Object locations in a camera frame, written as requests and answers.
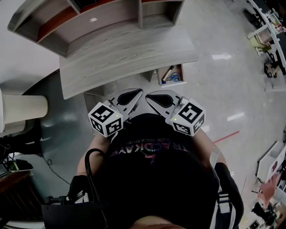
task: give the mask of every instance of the tiled floor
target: tiled floor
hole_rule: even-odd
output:
[[[208,126],[207,134],[212,140],[239,131],[238,134],[219,142],[218,146],[227,159],[230,171],[234,172],[233,178],[242,194],[245,212],[249,212],[256,199],[256,194],[251,193],[251,190],[258,187],[255,179],[257,159],[275,140],[282,139],[282,131],[286,124],[286,93],[264,92],[265,56],[258,56],[246,38],[246,34],[254,27],[244,17],[243,8],[252,10],[245,0],[185,1],[181,20],[198,52],[199,61],[184,64],[187,84],[168,89],[195,99],[206,109],[204,126]],[[131,87],[142,88],[143,96],[161,89],[157,81],[150,83],[141,76],[131,76],[112,85],[114,90]],[[146,112],[154,113],[142,99],[133,115]],[[73,116],[67,115],[62,118],[72,119],[70,121],[75,123]],[[77,128],[89,132],[88,140],[92,138],[86,126],[85,129],[79,126]],[[75,152],[71,147],[69,150],[76,158],[83,153]],[[67,169],[63,170],[63,165],[60,164],[66,163],[62,160],[66,154],[57,153],[50,154],[55,166],[58,166],[56,169],[59,174],[71,179],[76,161],[69,160]],[[47,179],[47,182],[52,184],[49,177],[52,175],[43,174],[42,182]],[[65,195],[67,187],[62,190],[59,187],[55,189],[57,191],[52,194]]]

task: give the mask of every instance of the desk drawer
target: desk drawer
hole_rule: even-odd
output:
[[[175,85],[180,85],[180,84],[185,84],[186,83],[186,81],[184,80],[183,65],[182,64],[177,64],[177,65],[174,65],[174,69],[171,71],[169,76],[171,76],[174,72],[178,72],[180,74],[181,80],[180,81],[174,81],[174,82],[162,84],[162,78],[164,77],[166,72],[169,70],[169,68],[170,68],[170,66],[156,69],[156,75],[157,75],[157,78],[158,78],[158,83],[161,85],[162,88],[175,86]]]

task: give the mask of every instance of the wooden desk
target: wooden desk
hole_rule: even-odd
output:
[[[8,30],[60,56],[63,97],[198,60],[178,22],[185,0],[26,0]]]
[[[261,15],[261,17],[263,18],[265,25],[263,25],[261,28],[257,29],[256,31],[250,33],[249,35],[247,35],[247,38],[250,39],[253,36],[255,36],[256,34],[262,32],[265,29],[269,29],[272,39],[274,41],[274,44],[278,50],[278,53],[280,55],[281,61],[282,61],[282,65],[284,68],[286,68],[286,60],[285,60],[285,56],[283,54],[283,51],[281,49],[281,46],[279,44],[279,41],[277,39],[277,31],[275,29],[275,26],[269,22],[268,18],[266,17],[266,15],[262,12],[262,10],[256,5],[256,3],[253,0],[249,0],[250,4],[259,12],[259,14]]]
[[[258,160],[257,177],[264,183],[277,172],[285,159],[286,146],[282,142],[275,142],[267,153]]]
[[[75,40],[60,58],[65,99],[106,83],[158,68],[198,60],[183,25],[164,16],[117,23]]]

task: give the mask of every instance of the person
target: person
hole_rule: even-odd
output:
[[[97,134],[89,150],[94,183],[110,228],[209,228],[219,182],[210,165],[216,145],[203,130],[194,137],[176,132],[162,116],[142,114],[126,123],[111,142]],[[88,186],[84,157],[68,195]],[[236,209],[234,228],[244,207],[237,185],[220,154],[215,171]]]

